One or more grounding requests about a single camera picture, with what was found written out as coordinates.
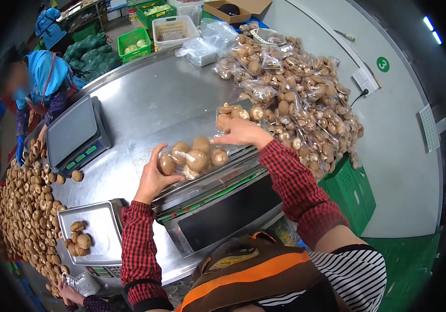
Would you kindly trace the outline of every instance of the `cardboard box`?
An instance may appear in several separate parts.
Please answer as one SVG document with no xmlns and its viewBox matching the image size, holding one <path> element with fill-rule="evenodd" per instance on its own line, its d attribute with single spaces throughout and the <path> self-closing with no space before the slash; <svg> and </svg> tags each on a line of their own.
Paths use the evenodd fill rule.
<svg viewBox="0 0 446 312">
<path fill-rule="evenodd" d="M 271 0 L 211 1 L 204 3 L 204 11 L 216 16 L 222 21 L 233 24 L 248 21 L 253 14 L 261 14 L 270 3 Z M 230 16 L 218 10 L 223 4 L 235 4 L 240 9 L 240 15 Z"/>
</svg>

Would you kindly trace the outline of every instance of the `electrical outlet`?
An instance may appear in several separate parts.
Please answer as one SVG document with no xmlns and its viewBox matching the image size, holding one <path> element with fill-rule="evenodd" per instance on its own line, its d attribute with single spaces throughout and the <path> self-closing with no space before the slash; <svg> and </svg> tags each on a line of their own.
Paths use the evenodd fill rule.
<svg viewBox="0 0 446 312">
<path fill-rule="evenodd" d="M 355 79 L 362 91 L 365 89 L 369 90 L 366 97 L 379 89 L 379 85 L 377 84 L 376 80 L 366 68 L 358 68 L 358 70 L 353 74 L 353 79 Z"/>
</svg>

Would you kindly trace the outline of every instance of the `pile of mushrooms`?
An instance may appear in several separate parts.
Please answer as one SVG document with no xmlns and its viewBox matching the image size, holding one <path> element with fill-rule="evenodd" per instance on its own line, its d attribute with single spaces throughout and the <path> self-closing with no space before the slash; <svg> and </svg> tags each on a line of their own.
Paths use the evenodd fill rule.
<svg viewBox="0 0 446 312">
<path fill-rule="evenodd" d="M 55 250 L 57 239 L 63 238 L 57 212 L 66 207 L 53 197 L 51 184 L 65 179 L 41 164 L 38 159 L 45 156 L 39 141 L 32 140 L 24 165 L 14 158 L 6 172 L 0 186 L 0 250 L 8 259 L 28 261 L 49 279 L 46 288 L 58 297 L 57 283 L 68 269 Z"/>
<path fill-rule="evenodd" d="M 188 180 L 194 180 L 203 173 L 212 171 L 213 166 L 225 165 L 228 155 L 223 148 L 213 148 L 205 136 L 198 136 L 192 143 L 192 148 L 185 142 L 177 142 L 171 152 L 164 152 L 159 158 L 161 172 L 169 176 L 177 167 Z"/>
<path fill-rule="evenodd" d="M 255 43 L 245 35 L 235 37 L 235 47 L 223 66 L 225 79 L 232 75 L 249 98 L 253 108 L 247 112 L 239 105 L 225 103 L 219 108 L 217 128 L 227 131 L 232 118 L 262 121 L 284 146 L 292 147 L 315 178 L 333 172 L 345 152 L 353 168 L 360 166 L 354 148 L 363 137 L 364 127 L 351 113 L 351 91 L 339 83 L 339 60 L 302 53 L 298 38 L 285 37 L 282 47 Z"/>
<path fill-rule="evenodd" d="M 83 222 L 75 221 L 70 226 L 70 239 L 68 238 L 64 241 L 65 248 L 73 257 L 84 257 L 89 253 L 89 248 L 91 246 L 91 237 L 88 234 L 81 233 L 83 230 Z"/>
</svg>

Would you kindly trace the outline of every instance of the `face mask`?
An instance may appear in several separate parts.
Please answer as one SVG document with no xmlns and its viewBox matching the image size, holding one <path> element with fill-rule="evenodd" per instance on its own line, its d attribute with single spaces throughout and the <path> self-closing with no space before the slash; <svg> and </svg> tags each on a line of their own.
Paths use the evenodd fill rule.
<svg viewBox="0 0 446 312">
<path fill-rule="evenodd" d="M 25 75 L 26 75 L 25 77 L 27 80 L 27 84 L 25 86 L 23 86 L 23 85 L 19 86 L 19 87 L 17 87 L 17 89 L 14 90 L 14 92 L 12 94 L 12 99 L 14 101 L 21 100 L 21 99 L 25 98 L 32 91 L 32 88 L 34 86 L 34 75 L 29 70 L 28 67 L 25 68 Z"/>
</svg>

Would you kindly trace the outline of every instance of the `blue glove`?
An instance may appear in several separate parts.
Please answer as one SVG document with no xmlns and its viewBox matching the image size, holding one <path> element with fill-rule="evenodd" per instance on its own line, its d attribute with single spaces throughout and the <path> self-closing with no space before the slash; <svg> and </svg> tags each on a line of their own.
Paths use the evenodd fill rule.
<svg viewBox="0 0 446 312">
<path fill-rule="evenodd" d="M 15 153 L 15 157 L 17 158 L 18 165 L 22 167 L 24 164 L 25 159 L 24 156 L 24 135 L 17 136 L 17 152 Z"/>
</svg>

